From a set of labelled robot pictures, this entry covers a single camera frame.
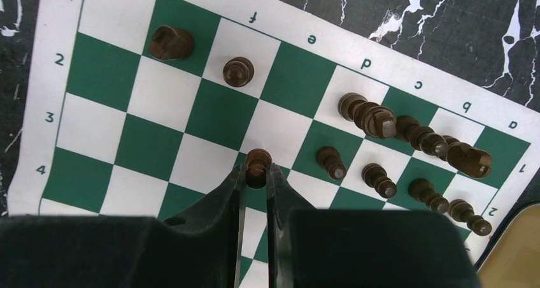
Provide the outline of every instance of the rook chess piece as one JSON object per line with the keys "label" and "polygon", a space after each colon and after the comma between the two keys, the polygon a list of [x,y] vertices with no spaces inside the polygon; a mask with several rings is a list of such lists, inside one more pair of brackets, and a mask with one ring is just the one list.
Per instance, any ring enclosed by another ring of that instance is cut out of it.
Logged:
{"label": "rook chess piece", "polygon": [[436,193],[433,184],[424,178],[418,178],[409,185],[409,195],[425,203],[433,212],[446,213],[448,210],[448,200]]}
{"label": "rook chess piece", "polygon": [[268,151],[253,149],[248,152],[245,161],[246,184],[253,189],[260,189],[266,185],[266,168],[272,164],[272,157]]}
{"label": "rook chess piece", "polygon": [[349,92],[341,97],[337,108],[343,118],[354,121],[357,127],[371,137],[385,140],[395,136],[395,115],[385,106]]}
{"label": "rook chess piece", "polygon": [[421,126],[413,117],[398,117],[396,129],[395,137],[408,142],[415,150],[436,156],[445,155],[448,151],[448,144],[441,135],[435,133],[430,127]]}
{"label": "rook chess piece", "polygon": [[232,87],[242,87],[253,79],[253,64],[245,57],[235,57],[223,67],[223,79]]}
{"label": "rook chess piece", "polygon": [[452,136],[445,135],[444,139],[448,143],[448,151],[446,155],[439,156],[440,159],[471,178],[485,178],[489,175],[493,157],[488,152],[471,147]]}
{"label": "rook chess piece", "polygon": [[159,26],[152,35],[148,51],[162,61],[185,59],[195,47],[193,36],[180,28]]}
{"label": "rook chess piece", "polygon": [[383,198],[388,199],[397,193],[397,187],[379,164],[367,164],[362,170],[362,179]]}
{"label": "rook chess piece", "polygon": [[478,236],[491,233],[491,224],[480,215],[475,215],[473,207],[464,200],[457,199],[450,203],[448,215],[458,222],[466,222],[467,227]]}
{"label": "rook chess piece", "polygon": [[334,147],[326,146],[319,149],[316,160],[333,180],[342,180],[347,175],[347,168],[341,161],[341,155]]}

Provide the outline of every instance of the chessboard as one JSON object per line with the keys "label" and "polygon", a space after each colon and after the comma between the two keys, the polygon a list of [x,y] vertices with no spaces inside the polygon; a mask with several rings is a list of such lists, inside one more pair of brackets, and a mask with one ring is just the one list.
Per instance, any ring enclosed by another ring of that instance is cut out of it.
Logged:
{"label": "chessboard", "polygon": [[[191,34],[190,56],[149,52],[162,25]],[[224,81],[235,57],[253,64],[243,87]],[[408,143],[367,136],[338,112],[349,92],[487,151],[490,174],[470,178]],[[317,208],[427,210],[408,194],[424,178],[495,231],[540,167],[538,134],[540,114],[277,0],[41,0],[8,209],[162,220],[263,148]],[[317,164],[324,146],[339,151],[344,179]],[[362,180],[373,162],[395,196]],[[451,221],[475,262],[489,236]],[[266,192],[248,189],[243,287],[267,284],[266,239]]]}

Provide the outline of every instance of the green square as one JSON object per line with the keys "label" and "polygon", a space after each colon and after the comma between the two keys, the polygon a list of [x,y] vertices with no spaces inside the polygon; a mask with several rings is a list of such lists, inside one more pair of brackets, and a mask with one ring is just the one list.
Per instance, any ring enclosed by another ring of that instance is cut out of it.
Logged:
{"label": "green square", "polygon": [[454,226],[457,229],[457,232],[459,233],[459,236],[461,237],[461,240],[465,241],[467,237],[469,237],[469,234],[471,233],[470,230],[464,229],[463,227]]}
{"label": "green square", "polygon": [[451,171],[411,158],[396,183],[397,194],[388,202],[409,210],[429,210],[425,203],[409,196],[409,185],[417,178],[424,178],[433,184],[437,193],[444,194],[454,176]]}
{"label": "green square", "polygon": [[268,228],[264,229],[253,259],[268,263]]}
{"label": "green square", "polygon": [[281,42],[260,98],[313,118],[336,63]]}
{"label": "green square", "polygon": [[[422,126],[429,125],[437,112],[437,106],[433,103],[393,87],[388,89],[382,105],[390,108],[396,117],[407,115],[416,118]],[[366,139],[407,155],[413,155],[415,151],[409,143],[395,138],[379,140],[366,136]]]}
{"label": "green square", "polygon": [[240,150],[256,106],[256,98],[202,79],[185,132]]}
{"label": "green square", "polygon": [[168,181],[182,133],[126,115],[115,164]]}
{"label": "green square", "polygon": [[242,282],[242,280],[246,276],[246,273],[248,273],[248,270],[250,269],[252,262],[253,262],[253,259],[240,256],[240,279],[239,279],[240,282]]}
{"label": "green square", "polygon": [[[236,166],[237,164],[243,164],[245,161],[246,155],[242,152],[238,152],[234,165]],[[288,177],[290,169],[281,166],[280,168],[285,178]],[[254,210],[266,213],[266,187],[261,189],[253,189],[251,187],[248,187],[246,206],[253,208]]]}
{"label": "green square", "polygon": [[57,147],[43,198],[99,213],[112,171],[111,164]]}
{"label": "green square", "polygon": [[384,201],[340,187],[330,205],[333,210],[382,210]]}
{"label": "green square", "polygon": [[126,111],[140,58],[138,54],[78,33],[66,90]]}
{"label": "green square", "polygon": [[319,178],[336,185],[341,185],[341,180],[333,180],[328,173],[321,168],[316,160],[319,149],[324,146],[332,146],[341,155],[341,160],[346,168],[349,168],[360,148],[362,138],[322,124],[316,120],[311,123],[308,134],[300,148],[300,152],[292,165],[292,169],[314,178]]}
{"label": "green square", "polygon": [[192,206],[203,196],[204,194],[201,194],[200,192],[169,183],[157,218],[159,220],[165,220],[170,216],[176,215]]}
{"label": "green square", "polygon": [[193,53],[186,59],[161,62],[202,76],[220,19],[219,15],[182,0],[156,0],[143,55],[153,58],[148,52],[148,46],[153,33],[160,25],[185,29],[195,41]]}
{"label": "green square", "polygon": [[501,188],[529,145],[530,143],[519,138],[485,127],[474,146],[489,152],[493,156],[493,163],[490,174],[479,181],[497,189]]}

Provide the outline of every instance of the black marble surface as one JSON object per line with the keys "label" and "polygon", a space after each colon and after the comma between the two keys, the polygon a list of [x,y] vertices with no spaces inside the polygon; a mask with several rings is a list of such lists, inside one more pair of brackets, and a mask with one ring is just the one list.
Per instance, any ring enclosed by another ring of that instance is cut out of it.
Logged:
{"label": "black marble surface", "polygon": [[[540,111],[540,0],[280,1]],[[0,212],[6,215],[39,0],[0,3]],[[511,214],[540,201],[539,182],[537,173]]]}

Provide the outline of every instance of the brown pawn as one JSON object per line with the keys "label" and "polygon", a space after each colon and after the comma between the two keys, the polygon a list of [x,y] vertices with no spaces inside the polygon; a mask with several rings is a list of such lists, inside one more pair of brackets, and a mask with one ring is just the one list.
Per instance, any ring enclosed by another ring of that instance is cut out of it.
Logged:
{"label": "brown pawn", "polygon": [[341,97],[337,108],[343,118],[354,121],[357,127],[371,137],[385,140],[395,136],[395,114],[385,106],[349,92]]}
{"label": "brown pawn", "polygon": [[185,59],[195,48],[193,36],[180,28],[160,25],[152,34],[148,52],[162,61]]}
{"label": "brown pawn", "polygon": [[409,195],[418,202],[425,203],[433,212],[446,213],[448,210],[448,200],[436,193],[433,184],[424,178],[418,178],[409,185]]}
{"label": "brown pawn", "polygon": [[326,170],[333,180],[342,180],[347,175],[347,168],[341,161],[341,155],[334,147],[322,147],[317,152],[316,159],[317,164]]}
{"label": "brown pawn", "polygon": [[415,150],[436,156],[445,155],[448,151],[448,144],[441,135],[435,133],[430,127],[421,126],[413,117],[398,117],[395,127],[395,137],[408,142]]}
{"label": "brown pawn", "polygon": [[448,151],[446,155],[439,156],[440,159],[471,178],[485,178],[490,174],[493,157],[488,152],[471,147],[452,136],[445,135],[444,139],[448,143]]}
{"label": "brown pawn", "polygon": [[388,199],[397,193],[395,183],[388,177],[387,172],[379,164],[372,162],[362,170],[362,179],[383,198]]}
{"label": "brown pawn", "polygon": [[466,222],[467,227],[478,236],[491,233],[491,224],[480,215],[475,215],[473,207],[464,200],[457,199],[450,203],[448,215],[458,222]]}
{"label": "brown pawn", "polygon": [[235,57],[223,67],[223,79],[232,87],[242,87],[253,79],[254,69],[250,60]]}
{"label": "brown pawn", "polygon": [[266,168],[272,164],[272,157],[268,151],[253,149],[248,152],[245,161],[246,184],[253,189],[260,189],[266,185]]}

